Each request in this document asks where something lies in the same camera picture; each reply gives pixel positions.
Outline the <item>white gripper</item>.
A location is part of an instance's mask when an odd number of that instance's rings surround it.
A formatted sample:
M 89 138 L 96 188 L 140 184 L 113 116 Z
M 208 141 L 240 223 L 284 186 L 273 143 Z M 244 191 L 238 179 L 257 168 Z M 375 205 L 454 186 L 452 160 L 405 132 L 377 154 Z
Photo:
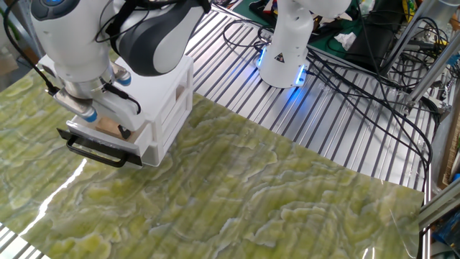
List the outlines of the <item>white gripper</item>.
M 128 140 L 132 132 L 138 130 L 146 121 L 142 113 L 142 106 L 132 96 L 128 99 L 97 89 L 91 92 L 93 99 L 93 108 L 97 112 L 96 122 L 102 119 L 110 119 L 118 124 L 118 130 L 121 138 Z

